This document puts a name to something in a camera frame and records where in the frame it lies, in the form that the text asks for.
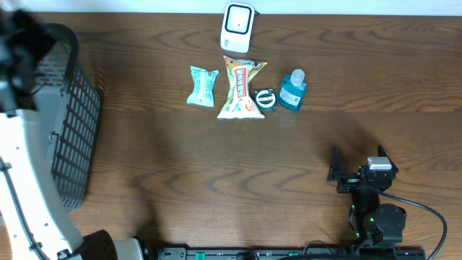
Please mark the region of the small green round-logo box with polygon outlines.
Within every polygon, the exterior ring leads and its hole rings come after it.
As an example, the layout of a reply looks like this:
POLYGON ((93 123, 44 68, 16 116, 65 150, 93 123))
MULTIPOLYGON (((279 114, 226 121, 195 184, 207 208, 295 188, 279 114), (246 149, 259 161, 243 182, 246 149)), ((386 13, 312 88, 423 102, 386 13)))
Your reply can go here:
POLYGON ((273 88, 255 90, 254 100, 260 112, 274 112, 278 108, 276 94, 273 88))

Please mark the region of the blue mouthwash bottle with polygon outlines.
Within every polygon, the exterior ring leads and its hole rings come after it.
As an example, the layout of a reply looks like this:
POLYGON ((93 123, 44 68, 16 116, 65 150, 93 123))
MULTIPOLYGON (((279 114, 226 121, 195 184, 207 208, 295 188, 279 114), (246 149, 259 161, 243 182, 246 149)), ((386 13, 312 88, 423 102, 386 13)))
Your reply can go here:
POLYGON ((290 75, 284 77, 276 101, 282 107, 298 112, 302 107, 302 99, 306 91, 305 73, 301 69, 295 69, 290 75))

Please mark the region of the teal snack pack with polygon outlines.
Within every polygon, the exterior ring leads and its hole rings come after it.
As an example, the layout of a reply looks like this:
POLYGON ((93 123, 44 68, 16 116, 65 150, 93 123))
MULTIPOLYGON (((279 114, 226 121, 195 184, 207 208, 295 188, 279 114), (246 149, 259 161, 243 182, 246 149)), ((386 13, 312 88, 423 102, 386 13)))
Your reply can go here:
POLYGON ((205 107, 214 107, 214 83, 218 70, 207 71, 197 66, 191 66, 191 76, 193 80, 193 91, 188 96, 187 104, 201 105, 205 107))

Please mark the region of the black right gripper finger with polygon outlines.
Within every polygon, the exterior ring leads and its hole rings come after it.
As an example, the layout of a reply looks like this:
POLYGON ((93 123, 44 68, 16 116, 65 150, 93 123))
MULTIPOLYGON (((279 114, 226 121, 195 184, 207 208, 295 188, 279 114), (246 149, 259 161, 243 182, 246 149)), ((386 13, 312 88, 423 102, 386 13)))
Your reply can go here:
POLYGON ((385 164, 385 166, 383 166, 383 168, 386 168, 387 170, 394 172, 394 173, 398 172, 398 168, 396 167, 392 159, 389 158, 389 156, 387 155, 382 145, 378 146, 378 156, 384 157, 385 159, 387 159, 387 163, 385 164))
POLYGON ((337 148, 333 148, 331 164, 328 171, 328 177, 339 177, 342 173, 342 166, 337 148))

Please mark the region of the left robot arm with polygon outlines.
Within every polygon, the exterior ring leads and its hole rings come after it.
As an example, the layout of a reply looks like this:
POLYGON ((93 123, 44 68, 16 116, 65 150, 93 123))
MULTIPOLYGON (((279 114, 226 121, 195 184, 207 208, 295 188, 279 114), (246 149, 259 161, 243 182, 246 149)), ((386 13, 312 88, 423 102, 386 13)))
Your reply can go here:
POLYGON ((102 101, 69 27, 1 17, 1 215, 14 259, 155 259, 138 238, 82 235, 102 101))

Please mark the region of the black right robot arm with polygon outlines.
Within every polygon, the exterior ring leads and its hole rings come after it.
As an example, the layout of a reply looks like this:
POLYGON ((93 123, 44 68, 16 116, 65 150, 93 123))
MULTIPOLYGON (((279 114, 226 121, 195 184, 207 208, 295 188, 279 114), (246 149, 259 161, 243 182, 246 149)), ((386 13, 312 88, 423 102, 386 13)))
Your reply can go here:
POLYGON ((406 211, 395 204, 382 204, 380 194, 391 187, 398 168, 379 146, 378 154, 367 158, 356 173, 343 170, 337 149, 333 150, 327 180, 337 183, 339 194, 350 194, 349 224, 357 241, 349 246, 356 255, 366 251, 394 251, 403 241, 406 211))

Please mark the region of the yellow snack bag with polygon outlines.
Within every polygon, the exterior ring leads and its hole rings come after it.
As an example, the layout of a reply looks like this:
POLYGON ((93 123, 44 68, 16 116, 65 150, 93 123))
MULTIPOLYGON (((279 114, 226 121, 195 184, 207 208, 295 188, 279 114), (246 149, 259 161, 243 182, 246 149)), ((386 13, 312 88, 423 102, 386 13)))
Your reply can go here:
POLYGON ((223 56, 223 59, 225 60, 230 90, 217 119, 265 119, 250 96, 249 84, 267 63, 234 59, 229 56, 223 56))

